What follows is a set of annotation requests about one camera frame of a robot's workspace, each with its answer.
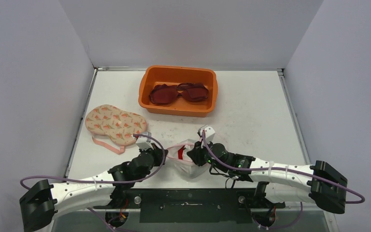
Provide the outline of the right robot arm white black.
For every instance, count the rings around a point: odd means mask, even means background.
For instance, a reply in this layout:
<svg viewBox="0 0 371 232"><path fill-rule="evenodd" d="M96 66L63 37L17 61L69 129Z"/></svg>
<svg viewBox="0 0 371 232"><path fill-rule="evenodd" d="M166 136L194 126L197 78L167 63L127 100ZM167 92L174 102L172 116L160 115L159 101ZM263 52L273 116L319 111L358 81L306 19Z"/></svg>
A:
<svg viewBox="0 0 371 232"><path fill-rule="evenodd" d="M344 214L347 178L325 161L287 165L228 152L223 144L196 142L186 153L197 166L209 164L235 181L256 182L255 204L314 203L322 210Z"/></svg>

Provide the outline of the white mesh laundry bag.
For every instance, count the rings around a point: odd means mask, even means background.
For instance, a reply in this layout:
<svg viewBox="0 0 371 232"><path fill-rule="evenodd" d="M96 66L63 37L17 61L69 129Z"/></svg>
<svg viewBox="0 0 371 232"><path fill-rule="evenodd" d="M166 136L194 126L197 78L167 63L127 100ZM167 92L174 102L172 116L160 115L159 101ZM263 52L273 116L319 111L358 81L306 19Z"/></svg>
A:
<svg viewBox="0 0 371 232"><path fill-rule="evenodd" d="M187 152L194 148L196 140L187 139L167 148L167 159L183 178L194 179L209 169L208 164L196 165Z"/></svg>

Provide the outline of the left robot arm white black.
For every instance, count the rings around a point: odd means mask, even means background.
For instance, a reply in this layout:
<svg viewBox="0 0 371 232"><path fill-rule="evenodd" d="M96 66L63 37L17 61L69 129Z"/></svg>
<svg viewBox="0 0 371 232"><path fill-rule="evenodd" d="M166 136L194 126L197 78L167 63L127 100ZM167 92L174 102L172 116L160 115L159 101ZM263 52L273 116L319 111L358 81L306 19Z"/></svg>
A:
<svg viewBox="0 0 371 232"><path fill-rule="evenodd" d="M167 153L152 144L131 161L89 178L50 183L47 177L41 177L19 200L24 231L40 230L62 215L86 208L121 207L126 191L152 177L151 170L164 165Z"/></svg>

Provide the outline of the orange plastic tub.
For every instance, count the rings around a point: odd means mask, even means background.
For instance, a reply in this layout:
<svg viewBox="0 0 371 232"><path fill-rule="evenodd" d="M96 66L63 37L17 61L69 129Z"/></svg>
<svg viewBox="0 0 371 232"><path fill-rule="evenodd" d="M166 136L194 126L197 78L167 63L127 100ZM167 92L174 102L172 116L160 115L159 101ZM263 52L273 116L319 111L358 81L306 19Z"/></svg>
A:
<svg viewBox="0 0 371 232"><path fill-rule="evenodd" d="M141 80L138 102L150 113L206 117L214 110L217 95L212 70L154 65Z"/></svg>

